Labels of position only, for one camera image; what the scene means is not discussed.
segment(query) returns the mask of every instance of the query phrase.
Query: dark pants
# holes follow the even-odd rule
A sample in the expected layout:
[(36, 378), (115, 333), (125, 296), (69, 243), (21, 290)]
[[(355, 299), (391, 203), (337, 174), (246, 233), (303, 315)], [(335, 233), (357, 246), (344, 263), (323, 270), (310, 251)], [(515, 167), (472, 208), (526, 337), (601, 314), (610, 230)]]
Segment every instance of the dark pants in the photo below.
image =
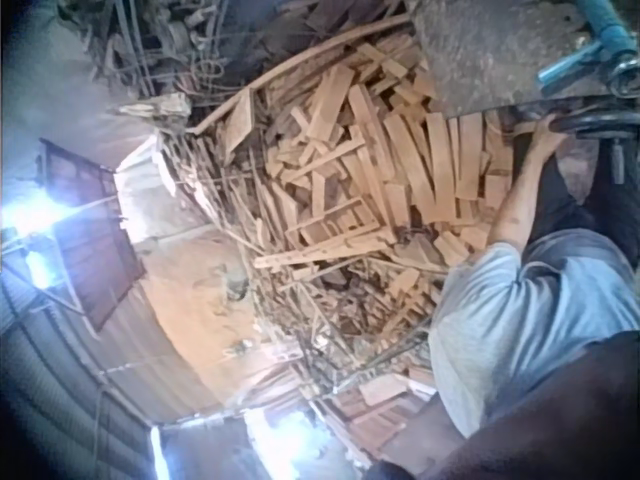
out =
[[(520, 174), (532, 135), (514, 139), (514, 178)], [(625, 142), (625, 182), (611, 180), (611, 142), (601, 141), (591, 193), (584, 205), (567, 190), (555, 155), (546, 163), (540, 180), (536, 218), (529, 243), (569, 228), (587, 228), (609, 237), (632, 268), (640, 260), (640, 174), (638, 143)]]

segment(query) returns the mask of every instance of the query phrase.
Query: wood scrap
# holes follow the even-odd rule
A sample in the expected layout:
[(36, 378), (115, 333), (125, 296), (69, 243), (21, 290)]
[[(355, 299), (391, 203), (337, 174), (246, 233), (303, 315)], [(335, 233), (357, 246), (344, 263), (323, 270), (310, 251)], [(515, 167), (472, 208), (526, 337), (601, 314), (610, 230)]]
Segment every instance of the wood scrap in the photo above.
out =
[(484, 198), (487, 207), (498, 209), (511, 188), (511, 176), (488, 173), (484, 179)]
[(364, 397), (365, 403), (370, 407), (376, 406), (406, 391), (406, 378), (393, 373), (382, 375), (364, 385), (360, 385), (360, 393)]
[(447, 123), (441, 113), (428, 113), (426, 118), (439, 219), (451, 221), (456, 218), (456, 200), (453, 158)]
[(320, 86), (322, 94), (317, 98), (318, 104), (306, 131), (308, 137), (329, 140), (354, 75), (353, 70), (340, 64), (329, 71), (329, 75)]
[(482, 114), (474, 113), (460, 118), (460, 139), (460, 174), (456, 196), (463, 200), (477, 200), (484, 139)]
[(248, 88), (242, 91), (225, 129), (225, 166), (231, 163), (231, 152), (251, 133), (255, 121), (253, 91)]
[(411, 190), (418, 201), (417, 206), (422, 215), (422, 223), (428, 224), (438, 220), (431, 184), (422, 167), (420, 154), (413, 143), (413, 139), (406, 125), (399, 115), (387, 117), (384, 124), (387, 127), (391, 141), (396, 147), (398, 158), (402, 162), (407, 178), (411, 183)]

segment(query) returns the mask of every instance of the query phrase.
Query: man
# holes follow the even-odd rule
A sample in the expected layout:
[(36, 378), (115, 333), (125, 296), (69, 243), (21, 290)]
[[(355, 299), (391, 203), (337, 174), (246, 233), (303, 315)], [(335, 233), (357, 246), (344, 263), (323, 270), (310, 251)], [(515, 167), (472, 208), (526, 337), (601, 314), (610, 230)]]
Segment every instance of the man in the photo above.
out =
[[(614, 185), (603, 142), (580, 206), (550, 121), (515, 140), (517, 177), (488, 247), (450, 273), (434, 314), (438, 390), (470, 438), (429, 479), (633, 478), (640, 465), (637, 145)], [(407, 475), (383, 463), (368, 478)]]

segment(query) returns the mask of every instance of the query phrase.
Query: light blue shirt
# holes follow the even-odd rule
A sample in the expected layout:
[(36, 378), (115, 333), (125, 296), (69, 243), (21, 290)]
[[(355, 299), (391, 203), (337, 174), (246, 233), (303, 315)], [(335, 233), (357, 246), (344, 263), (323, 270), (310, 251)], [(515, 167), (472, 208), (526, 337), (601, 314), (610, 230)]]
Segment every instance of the light blue shirt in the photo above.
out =
[(522, 257), (498, 243), (445, 282), (429, 336), (436, 386), (468, 437), (589, 343), (638, 329), (633, 272), (608, 238), (563, 230)]

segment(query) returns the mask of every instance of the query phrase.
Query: wooden board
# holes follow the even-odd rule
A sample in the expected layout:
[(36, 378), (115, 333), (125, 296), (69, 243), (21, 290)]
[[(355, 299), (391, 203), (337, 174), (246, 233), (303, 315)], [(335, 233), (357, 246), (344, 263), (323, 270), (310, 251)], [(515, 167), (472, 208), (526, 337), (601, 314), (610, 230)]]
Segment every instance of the wooden board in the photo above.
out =
[(276, 78), (284, 75), (289, 70), (297, 67), (303, 62), (320, 55), (324, 52), (333, 50), (336, 47), (340, 47), (342, 45), (346, 45), (347, 43), (351, 43), (355, 40), (358, 40), (362, 37), (366, 37), (367, 35), (372, 35), (374, 33), (382, 32), (384, 30), (388, 30), (393, 27), (397, 27), (399, 25), (403, 25), (405, 23), (410, 22), (410, 17), (408, 14), (404, 15), (396, 15), (391, 18), (387, 18), (381, 20), (379, 22), (375, 22), (369, 25), (363, 25), (361, 27), (356, 27), (353, 30), (349, 30), (341, 35), (336, 35), (335, 37), (327, 40), (320, 45), (316, 45), (315, 47), (311, 47), (305, 50), (298, 55), (291, 57), (290, 59), (282, 62), (275, 68), (272, 68), (267, 73), (261, 75), (254, 81), (252, 81), (249, 85), (247, 85), (240, 92), (236, 93), (229, 100), (224, 102), (218, 108), (216, 108), (213, 112), (211, 112), (202, 122), (200, 122), (196, 127), (190, 128), (187, 131), (189, 133), (193, 133), (195, 135), (201, 135), (210, 125), (214, 122), (217, 122), (222, 117), (224, 117), (228, 112), (233, 109), (233, 107), (238, 103), (238, 101), (242, 98), (243, 92), (246, 90), (258, 90), (269, 82), (275, 80)]
[(233, 160), (231, 152), (252, 132), (255, 121), (253, 91), (248, 88), (242, 91), (224, 131), (225, 166)]
[(369, 184), (367, 183), (367, 177), (364, 174), (358, 155), (353, 153), (343, 155), (342, 164), (349, 172), (352, 183), (354, 183), (358, 189), (358, 194), (367, 195), (369, 193)]
[(389, 137), (396, 147), (398, 158), (416, 196), (417, 207), (425, 225), (438, 220), (433, 190), (422, 165), (411, 134), (399, 115), (391, 115), (384, 121)]
[(355, 138), (353, 140), (348, 140), (346, 142), (342, 142), (340, 145), (338, 145), (334, 150), (332, 150), (328, 154), (323, 155), (322, 157), (318, 158), (317, 160), (314, 160), (311, 163), (308, 163), (304, 167), (298, 170), (290, 170), (282, 173), (281, 180), (284, 183), (291, 183), (295, 179), (306, 175), (307, 173), (315, 170), (318, 167), (321, 167), (322, 165), (325, 165), (326, 163), (332, 160), (335, 160), (336, 158), (341, 157), (342, 155), (352, 152), (353, 150), (355, 150), (358, 147), (361, 147), (362, 145), (364, 145), (364, 138), (362, 137)]
[(460, 181), (456, 196), (463, 200), (478, 199), (483, 138), (481, 113), (460, 117)]
[(478, 227), (465, 227), (460, 231), (460, 238), (476, 251), (482, 251), (487, 247), (489, 232), (487, 229)]
[(487, 207), (500, 208), (510, 188), (510, 176), (488, 173), (484, 177), (484, 198)]
[(404, 78), (409, 73), (409, 70), (407, 70), (405, 67), (400, 65), (394, 59), (389, 58), (380, 50), (372, 46), (370, 43), (365, 42), (359, 45), (358, 51), (366, 55), (367, 57), (369, 57), (374, 62), (379, 63), (385, 71), (389, 72), (391, 75), (395, 77)]
[(273, 193), (280, 200), (282, 209), (282, 217), (285, 220), (287, 228), (291, 228), (298, 224), (299, 205), (284, 189), (276, 182), (271, 182)]
[(367, 92), (364, 85), (358, 84), (351, 87), (349, 90), (349, 105), (351, 105), (356, 121), (360, 124), (360, 129), (371, 136), (373, 151), (378, 167), (380, 167), (382, 180), (391, 180), (395, 175), (391, 149), (369, 92)]
[(444, 258), (444, 262), (449, 267), (460, 265), (466, 260), (466, 257), (460, 255), (456, 248), (453, 247), (449, 242), (447, 242), (442, 235), (435, 239), (435, 241), (433, 242), (433, 246), (438, 249), (438, 251), (442, 255), (442, 258)]
[(399, 82), (400, 80), (398, 78), (393, 76), (387, 76), (387, 77), (384, 77), (379, 82), (377, 82), (376, 84), (372, 85), (369, 91), (371, 92), (371, 95), (375, 97), (386, 92), (391, 87), (397, 85)]
[(456, 218), (456, 198), (453, 158), (447, 122), (440, 113), (428, 113), (426, 119), (438, 213), (440, 220), (451, 221)]
[(360, 393), (370, 407), (407, 391), (407, 379), (394, 373), (388, 373), (360, 385)]
[(411, 211), (409, 209), (409, 187), (401, 183), (390, 182), (384, 186), (389, 199), (389, 208), (395, 227), (411, 227)]
[(274, 255), (265, 255), (257, 257), (253, 262), (253, 266), (255, 268), (269, 268), (284, 265), (295, 265), (298, 263), (334, 260), (336, 258), (355, 257), (387, 248), (388, 244), (384, 241), (384, 238), (388, 236), (389, 234), (384, 232), (373, 232), (351, 240), (349, 245), (316, 249), (311, 252), (293, 251), (277, 253)]
[(436, 98), (436, 87), (433, 84), (431, 75), (420, 68), (416, 69), (413, 89), (425, 97)]
[(424, 163), (427, 166), (427, 172), (430, 178), (433, 178), (433, 161), (431, 160), (431, 151), (429, 150), (429, 143), (427, 142), (426, 133), (422, 125), (413, 118), (407, 118), (407, 125), (409, 125), (409, 130), (411, 130), (411, 136), (413, 140), (416, 142), (416, 147), (418, 147), (418, 152), (422, 155), (424, 159)]
[(311, 215), (319, 217), (324, 213), (324, 195), (327, 179), (318, 172), (311, 172)]
[(449, 245), (451, 245), (456, 253), (465, 258), (469, 256), (469, 250), (467, 250), (467, 247), (465, 247), (464, 243), (462, 243), (453, 233), (448, 231), (442, 232), (441, 236)]
[(393, 279), (387, 292), (391, 295), (391, 298), (398, 300), (401, 295), (408, 293), (414, 287), (419, 278), (420, 272), (418, 270), (407, 268)]
[(393, 91), (400, 95), (409, 105), (419, 104), (424, 99), (422, 94), (416, 92), (413, 86), (406, 80), (401, 80), (398, 85), (393, 87)]
[(309, 129), (309, 117), (307, 117), (307, 114), (299, 105), (296, 105), (291, 109), (291, 116), (298, 123), (303, 133)]
[(460, 183), (460, 128), (457, 118), (447, 120), (449, 140), (451, 141), (451, 157), (453, 158), (453, 177), (456, 190)]
[(323, 82), (326, 87), (321, 87), (322, 95), (317, 99), (317, 107), (309, 122), (306, 132), (309, 138), (329, 141), (354, 75), (353, 70), (341, 64), (331, 68), (327, 81)]

